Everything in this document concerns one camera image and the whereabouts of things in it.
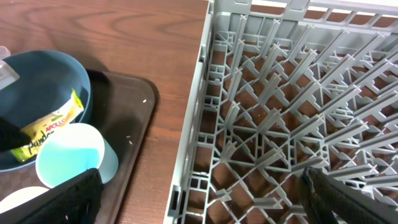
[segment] plastic cup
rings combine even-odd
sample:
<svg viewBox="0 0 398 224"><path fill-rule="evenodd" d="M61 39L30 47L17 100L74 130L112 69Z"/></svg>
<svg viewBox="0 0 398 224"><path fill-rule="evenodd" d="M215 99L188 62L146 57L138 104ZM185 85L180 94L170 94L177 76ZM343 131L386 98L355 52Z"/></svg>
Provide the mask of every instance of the plastic cup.
<svg viewBox="0 0 398 224"><path fill-rule="evenodd" d="M116 153L96 128L75 123L58 129L45 141L36 158L36 173L44 185L53 188L97 168L105 184L118 165Z"/></svg>
<svg viewBox="0 0 398 224"><path fill-rule="evenodd" d="M48 191L45 187L26 187L13 192L0 202L0 213L22 205Z"/></svg>

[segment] brown tray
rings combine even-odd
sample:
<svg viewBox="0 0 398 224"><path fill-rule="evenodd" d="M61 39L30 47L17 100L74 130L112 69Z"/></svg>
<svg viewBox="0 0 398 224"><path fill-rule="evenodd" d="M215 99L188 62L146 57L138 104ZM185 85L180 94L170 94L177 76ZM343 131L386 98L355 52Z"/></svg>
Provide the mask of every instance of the brown tray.
<svg viewBox="0 0 398 224"><path fill-rule="evenodd" d="M90 124L96 127L119 158L119 169L105 185L96 223L114 223L142 139L155 105L155 93L145 80L88 70L93 94ZM0 173L0 200L16 190L43 186L35 165Z"/></svg>

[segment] plastic rack tine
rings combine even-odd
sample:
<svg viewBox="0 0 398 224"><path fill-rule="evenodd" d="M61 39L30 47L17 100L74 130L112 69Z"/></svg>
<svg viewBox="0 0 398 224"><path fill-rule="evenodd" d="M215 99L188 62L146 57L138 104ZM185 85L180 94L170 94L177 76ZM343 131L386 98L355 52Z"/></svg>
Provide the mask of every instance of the plastic rack tine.
<svg viewBox="0 0 398 224"><path fill-rule="evenodd" d="M236 142L232 143L231 141L228 141L225 144L225 147L223 149L223 151L220 154L220 162L222 163L227 163L229 161L229 159L231 158L231 156L235 153L236 151Z"/></svg>
<svg viewBox="0 0 398 224"><path fill-rule="evenodd" d="M384 121L384 126L389 127L392 125L397 125L398 124L398 113L393 114L389 116L385 121Z"/></svg>
<svg viewBox="0 0 398 224"><path fill-rule="evenodd" d="M272 198L254 198L253 199L253 207L259 209L275 209L280 206L280 203L276 200L275 197Z"/></svg>
<svg viewBox="0 0 398 224"><path fill-rule="evenodd" d="M319 125L323 124L323 121L319 115L315 115L305 123L301 124L298 128L290 133L290 139L302 137L314 130L317 130Z"/></svg>
<svg viewBox="0 0 398 224"><path fill-rule="evenodd" d="M324 158L317 156L317 157L313 157L311 159L307 159L306 161L301 162L299 164L293 165L292 172L293 173L302 172L304 170L304 168L306 168L306 167L321 168L321 167L325 167L327 165L328 165L328 163Z"/></svg>
<svg viewBox="0 0 398 224"><path fill-rule="evenodd" d="M296 44L292 47L292 50L290 50L287 59L288 60L294 60L294 58L297 56L301 48L304 46L305 41L307 40L308 36L310 35L310 30L313 29L313 25L307 24L305 31L303 34L300 36L298 41L296 41Z"/></svg>
<svg viewBox="0 0 398 224"><path fill-rule="evenodd" d="M394 81L389 85L385 86L379 91L379 96L383 96L385 93L389 93L390 91L398 91L398 81Z"/></svg>
<svg viewBox="0 0 398 224"><path fill-rule="evenodd" d="M369 187L393 187L398 185L398 174L387 175L384 177L370 177L365 179L366 186Z"/></svg>
<svg viewBox="0 0 398 224"><path fill-rule="evenodd" d="M234 54L236 52L236 49L238 48L239 40L242 39L244 27L246 26L247 21L248 21L248 16L241 15L241 19L239 20L238 30L236 31L236 37L234 40L234 47L232 49L232 52L234 52Z"/></svg>
<svg viewBox="0 0 398 224"><path fill-rule="evenodd" d="M272 23L272 27L269 30L266 39L262 45L262 49L260 50L260 55L262 58L266 59L269 47L271 46L272 41L275 38L276 32L278 31L280 25L280 20L274 19Z"/></svg>
<svg viewBox="0 0 398 224"><path fill-rule="evenodd" d="M362 121L355 122L354 124L351 124L327 136L325 138L325 144L329 145L337 144L368 129L369 126L366 123L363 123Z"/></svg>
<svg viewBox="0 0 398 224"><path fill-rule="evenodd" d="M310 97L312 97L312 93L314 93L319 88L321 88L321 84L319 84L317 81L312 81L304 88L304 90L301 93L299 93L290 102L290 105L285 110L284 114L287 113L288 111L296 110L297 108L299 108L301 104L304 103L306 100L308 100Z"/></svg>
<svg viewBox="0 0 398 224"><path fill-rule="evenodd" d="M363 150L357 150L356 153L356 165L368 164L368 158L366 157L366 152Z"/></svg>
<svg viewBox="0 0 398 224"><path fill-rule="evenodd" d="M377 113L377 111L380 111L384 107L397 101L397 99L398 99L398 93L396 91L392 91L374 100L372 103L362 107L361 109L355 111L353 115L355 116L355 118L364 119L370 114Z"/></svg>
<svg viewBox="0 0 398 224"><path fill-rule="evenodd" d="M267 87L265 87L263 89L263 91L261 92L261 94L259 95L258 102L260 105L267 103L269 98L274 95L274 92L275 92L276 88L278 88L279 82L281 80L282 79L280 78L279 75L277 75L276 73L273 74L271 79L268 81Z"/></svg>
<svg viewBox="0 0 398 224"><path fill-rule="evenodd" d="M378 189L373 190L373 196L376 200L394 207L398 207L398 203L390 197L385 197Z"/></svg>
<svg viewBox="0 0 398 224"><path fill-rule="evenodd" d="M238 47L236 51L234 51L234 57L232 58L231 63L231 71L230 73L234 75L236 69L238 69L239 63L241 62L242 53L243 53L244 42L243 40L238 40Z"/></svg>
<svg viewBox="0 0 398 224"><path fill-rule="evenodd" d="M382 14L375 14L368 22L369 26L373 26L380 18Z"/></svg>
<svg viewBox="0 0 398 224"><path fill-rule="evenodd" d="M378 77L381 73L385 72L394 64L388 60L381 60L379 63L375 64L373 68L359 77L355 82L354 85L357 86L365 86L367 83L371 83L376 77Z"/></svg>
<svg viewBox="0 0 398 224"><path fill-rule="evenodd" d="M279 46L274 44L274 46L271 48L271 52L269 53L268 57L265 59L265 62L264 64L262 64L262 67L260 69L259 72L260 81L267 77L278 55L279 55Z"/></svg>
<svg viewBox="0 0 398 224"><path fill-rule="evenodd" d="M305 213L305 210L303 208L302 205L292 205L290 207L290 211L296 215L303 215L303 216L307 216L307 214Z"/></svg>
<svg viewBox="0 0 398 224"><path fill-rule="evenodd" d="M322 86L329 85L336 77L341 76L340 74L343 73L348 67L352 66L354 63L354 57L346 55L323 78L321 78L320 83L322 84Z"/></svg>
<svg viewBox="0 0 398 224"><path fill-rule="evenodd" d="M314 64L324 62L337 48L337 45L340 43L340 41L343 39L343 37L346 34L349 34L347 30L340 30L340 33L325 47L325 49L322 50L320 54L318 54Z"/></svg>
<svg viewBox="0 0 398 224"><path fill-rule="evenodd" d="M230 191L226 191L225 189L221 189L221 190L217 190L216 193L216 200L220 200L222 202L227 202L232 200L230 194L231 194L232 190Z"/></svg>
<svg viewBox="0 0 398 224"><path fill-rule="evenodd" d="M330 14L333 12L333 9L328 9L326 10L326 12L324 13L324 15L322 16L322 19L327 19Z"/></svg>
<svg viewBox="0 0 398 224"><path fill-rule="evenodd" d="M299 65L293 70L292 74L287 79L290 84L296 83L296 81L301 77L301 75L308 69L313 59L317 56L314 50L309 50L307 56L302 60Z"/></svg>
<svg viewBox="0 0 398 224"><path fill-rule="evenodd" d="M284 189L282 187L277 187L276 188L276 192L278 193L278 195L281 197L281 199L287 204L287 206L292 206L293 203L289 200L289 198L287 197L286 192L284 191Z"/></svg>
<svg viewBox="0 0 398 224"><path fill-rule="evenodd" d="M397 45L397 44L395 44L395 45L391 48L390 52L394 52L394 51L396 51L396 50L398 50L398 45Z"/></svg>
<svg viewBox="0 0 398 224"><path fill-rule="evenodd" d="M388 134L382 134L375 138L363 141L359 144L359 149L370 152L372 149L377 149L379 147L383 147L395 142L398 142L398 131L394 131Z"/></svg>
<svg viewBox="0 0 398 224"><path fill-rule="evenodd" d="M280 110L272 109L257 127L257 132L265 134L280 119Z"/></svg>
<svg viewBox="0 0 398 224"><path fill-rule="evenodd" d="M385 59L391 61L392 63L398 60L398 49L392 51Z"/></svg>
<svg viewBox="0 0 398 224"><path fill-rule="evenodd" d="M355 54L353 55L353 58L355 58L355 61L361 60L369 51L374 50L376 47L378 47L381 42L384 40L383 35L381 34L375 34L368 43L364 44L360 49L358 49Z"/></svg>
<svg viewBox="0 0 398 224"><path fill-rule="evenodd" d="M240 70L236 70L235 74L233 74L232 76L231 84L226 94L227 100L233 101L235 99L235 95L238 90L239 83L241 82L241 78L242 78L242 72Z"/></svg>
<svg viewBox="0 0 398 224"><path fill-rule="evenodd" d="M378 174L376 166L371 164L358 165L330 171L328 175L336 180L353 179L367 175Z"/></svg>
<svg viewBox="0 0 398 224"><path fill-rule="evenodd" d="M261 171L261 169L273 164L275 161L283 157L284 157L283 153L278 152L275 149L271 149L270 151L262 155L260 158L256 159L256 166Z"/></svg>
<svg viewBox="0 0 398 224"><path fill-rule="evenodd" d="M354 98L361 92L361 89L356 85L352 85L348 87L346 91L340 93L336 98L329 101L325 106L322 106L319 113L329 114L339 107L345 107L350 99Z"/></svg>
<svg viewBox="0 0 398 224"><path fill-rule="evenodd" d="M358 12L356 12L356 11L351 11L351 12L348 14L348 16L346 17L344 23L345 23L345 24L349 24L349 22L351 22L351 20L354 19L355 15L356 15L357 13L358 13Z"/></svg>
<svg viewBox="0 0 398 224"><path fill-rule="evenodd" d="M231 105L231 107L229 108L229 110L228 110L228 113L226 114L226 117L225 117L225 126L228 128L228 129L232 129L232 127L233 127L233 124L234 124L234 122L235 122L235 119L236 119L236 117L237 117L237 115L238 115L238 113L239 113L239 105L240 105L241 103L235 103L235 102L232 102L232 105Z"/></svg>

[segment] black object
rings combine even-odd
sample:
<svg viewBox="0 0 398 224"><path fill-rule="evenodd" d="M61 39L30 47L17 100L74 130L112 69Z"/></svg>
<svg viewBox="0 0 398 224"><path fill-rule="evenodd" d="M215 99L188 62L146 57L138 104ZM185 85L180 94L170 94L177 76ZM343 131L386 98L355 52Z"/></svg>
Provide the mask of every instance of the black object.
<svg viewBox="0 0 398 224"><path fill-rule="evenodd" d="M25 146L30 143L30 137L22 133L17 126L0 118L0 152Z"/></svg>
<svg viewBox="0 0 398 224"><path fill-rule="evenodd" d="M332 211L347 223L398 223L395 210L325 175L321 169L306 168L298 189L311 224L338 223Z"/></svg>
<svg viewBox="0 0 398 224"><path fill-rule="evenodd" d="M0 214L0 220L2 224L92 224L100 210L103 189L98 169L90 169Z"/></svg>

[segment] light blue cup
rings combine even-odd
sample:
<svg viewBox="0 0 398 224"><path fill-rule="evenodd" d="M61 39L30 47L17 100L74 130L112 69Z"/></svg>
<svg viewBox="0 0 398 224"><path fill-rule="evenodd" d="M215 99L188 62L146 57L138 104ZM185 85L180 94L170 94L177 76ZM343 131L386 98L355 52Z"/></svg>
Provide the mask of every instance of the light blue cup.
<svg viewBox="0 0 398 224"><path fill-rule="evenodd" d="M101 133L89 124L69 124L45 141L36 158L40 181L53 188L90 169L97 168L102 182L118 170L118 157Z"/></svg>

